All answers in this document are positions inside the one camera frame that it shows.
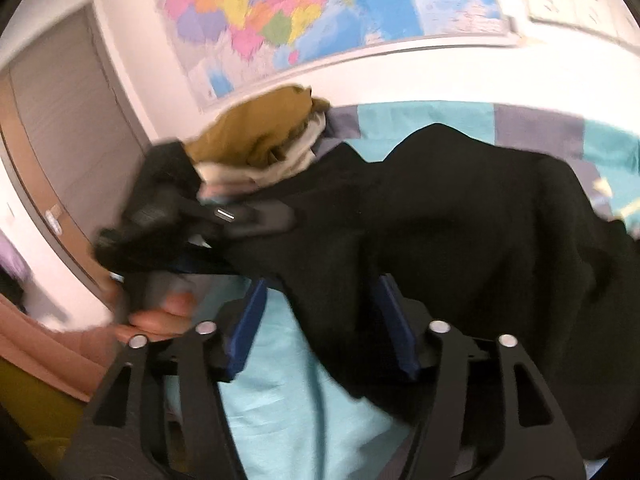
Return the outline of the person's left hand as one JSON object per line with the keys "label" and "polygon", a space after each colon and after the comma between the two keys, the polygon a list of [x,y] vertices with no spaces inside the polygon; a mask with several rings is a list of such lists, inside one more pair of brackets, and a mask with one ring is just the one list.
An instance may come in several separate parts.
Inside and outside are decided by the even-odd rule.
{"label": "person's left hand", "polygon": [[130,314],[128,321],[116,325],[113,332],[123,344],[136,335],[144,335],[149,341],[179,337],[190,330],[195,308],[192,292],[170,292],[158,307]]}

